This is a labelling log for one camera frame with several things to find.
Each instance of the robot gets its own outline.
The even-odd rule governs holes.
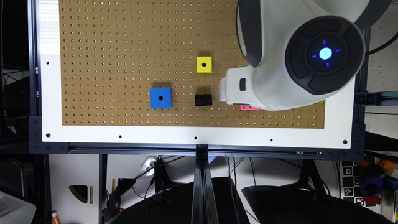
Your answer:
[[[219,100],[279,111],[336,94],[362,66],[361,30],[376,22],[390,3],[240,0],[236,30],[249,65],[226,72]]]

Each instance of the cable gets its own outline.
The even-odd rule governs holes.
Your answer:
[[[392,44],[397,39],[398,39],[398,32],[389,41],[387,41],[385,44],[383,44],[380,47],[375,48],[375,49],[373,49],[373,50],[371,50],[369,52],[366,52],[365,55],[371,55],[371,54],[374,54],[376,52],[379,52],[382,49],[385,49],[386,47],[388,47],[390,44]]]
[[[147,197],[147,193],[148,193],[149,188],[150,188],[150,187],[152,186],[152,184],[154,183],[153,180],[155,180],[155,177],[153,177],[152,180],[150,181],[150,184],[149,184],[147,190],[145,191],[145,195],[144,195],[144,202],[145,202],[145,204],[146,204],[147,207],[148,207],[148,203],[147,203],[146,197]]]
[[[366,114],[378,114],[378,115],[398,115],[394,113],[376,113],[376,112],[365,112]]]
[[[105,196],[106,196],[106,203],[105,203],[105,205],[106,205],[106,207],[105,207],[105,209],[107,209],[107,208],[109,208],[109,192],[108,192],[108,190],[106,190],[106,194],[105,194]]]
[[[159,166],[164,166],[164,165],[166,165],[166,164],[169,164],[169,163],[171,163],[171,162],[177,161],[177,160],[179,160],[179,159],[181,159],[181,158],[184,158],[184,157],[185,157],[185,156],[180,156],[180,157],[178,157],[178,158],[176,158],[176,159],[172,159],[172,160],[170,160],[170,161],[168,161],[168,162],[165,162],[165,163],[163,163],[163,164],[161,164],[161,165],[159,165]],[[145,171],[145,172],[139,174],[138,176],[136,176],[134,179],[138,179],[138,178],[142,177],[143,175],[145,175],[146,173],[148,173],[148,172],[149,172],[150,170],[152,170],[153,168],[155,168],[155,167],[151,167],[151,168],[148,169],[147,171]]]
[[[236,181],[236,163],[235,163],[235,157],[233,157],[233,161],[234,161],[234,177],[235,177],[235,196],[236,196],[236,201],[238,201],[238,182]],[[236,203],[236,208],[238,210],[238,216],[240,214],[239,212],[239,203]]]
[[[298,166],[300,167],[300,169],[302,169],[303,167],[300,165],[300,162],[298,159],[296,159]],[[308,181],[312,184],[312,187],[315,188],[315,185],[313,184],[312,180],[310,178],[308,178]]]
[[[340,175],[340,167],[337,163],[337,161],[335,161],[336,164],[336,169],[337,169],[337,176],[338,176],[338,191],[339,191],[339,195],[338,197],[341,198],[341,175]]]
[[[231,177],[231,165],[229,164],[230,158],[231,158],[231,156],[229,156],[228,159],[226,160],[226,162],[228,163],[228,177]]]
[[[238,167],[238,165],[240,165],[240,163],[242,163],[242,161],[244,160],[245,157],[243,157],[242,159],[238,160],[238,164],[236,165],[236,167]]]
[[[171,162],[174,162],[174,161],[179,160],[179,159],[184,158],[184,157],[185,157],[185,156],[180,156],[180,157],[178,157],[178,158],[176,158],[176,159],[172,159],[172,160],[170,160],[170,161],[167,161],[167,162],[165,162],[165,163],[163,163],[163,164],[161,164],[161,165],[157,165],[157,164],[156,164],[156,166],[151,167],[150,169],[148,169],[147,171],[143,172],[142,174],[139,174],[137,177],[135,177],[135,179],[138,179],[138,178],[142,177],[143,175],[145,175],[146,173],[148,173],[150,170],[152,170],[152,169],[155,168],[155,167],[164,166],[164,165],[166,165],[166,164],[169,164],[169,163],[171,163]],[[152,186],[152,184],[153,184],[154,182],[155,182],[155,177],[152,178],[152,180],[150,181],[150,184],[149,184],[147,190],[145,191],[144,202],[145,202],[145,204],[147,205],[147,207],[148,207],[148,204],[147,204],[147,201],[146,201],[146,197],[147,197],[149,188]]]
[[[234,207],[234,209],[235,209],[236,220],[239,222],[239,214],[238,214],[238,211],[237,211],[237,208],[238,208],[238,207],[236,206],[235,198],[234,198],[233,194],[234,194],[234,192],[232,191],[232,184],[231,184],[232,204],[233,204],[233,207]]]
[[[136,193],[136,195],[137,195],[138,197],[140,197],[140,198],[142,198],[142,199],[145,199],[144,197],[142,197],[142,196],[140,196],[139,194],[137,194],[137,192],[136,192],[134,186],[132,186],[132,190],[134,191],[134,193]]]
[[[246,211],[247,214],[249,214],[251,217],[253,217],[253,219],[254,219],[256,222],[260,223],[260,221],[259,221],[254,215],[252,215],[252,214],[251,214],[249,211],[247,211],[246,209],[245,209],[245,211]]]
[[[319,178],[319,177],[317,177],[317,176],[311,174],[308,170],[306,170],[306,169],[304,169],[303,167],[300,167],[300,166],[298,166],[298,165],[296,165],[296,164],[294,164],[294,163],[292,163],[292,162],[286,161],[286,160],[284,160],[284,159],[279,159],[279,160],[284,161],[284,162],[287,162],[288,164],[293,165],[293,166],[295,166],[295,167],[298,167],[298,168],[304,170],[306,173],[310,174],[311,176],[313,176],[313,177],[317,178],[318,180],[320,180],[320,181],[322,182],[322,184],[323,184],[323,185],[326,187],[326,189],[328,190],[328,195],[330,196],[330,189],[329,189],[329,187],[327,186],[327,184],[325,183],[325,181],[323,181],[321,178]]]
[[[251,158],[249,158],[249,160],[250,160],[251,172],[253,174],[254,186],[257,186],[257,184],[256,184],[256,176],[254,175],[253,163],[251,162]]]

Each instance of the black stand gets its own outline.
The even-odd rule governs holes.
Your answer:
[[[218,224],[216,200],[207,158],[207,145],[197,145],[191,223]]]
[[[315,162],[313,160],[304,160],[299,180],[296,183],[287,184],[283,187],[293,189],[307,189],[309,191],[312,191],[313,189],[308,184],[310,176],[312,176],[311,180],[314,188],[317,189],[317,193],[321,195],[327,195],[325,188],[320,181],[317,166],[315,165]]]

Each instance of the pegboard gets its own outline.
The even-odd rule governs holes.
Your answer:
[[[60,1],[62,125],[323,128],[325,102],[288,111],[240,111],[218,101],[227,69],[247,65],[236,1]],[[212,74],[197,74],[212,56]],[[149,90],[172,89],[171,109]],[[195,106],[196,94],[212,106]]]

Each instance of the blue light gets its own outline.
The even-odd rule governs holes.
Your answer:
[[[332,54],[331,49],[328,47],[324,47],[321,49],[321,51],[319,51],[319,57],[322,60],[328,60],[331,57],[331,54]]]

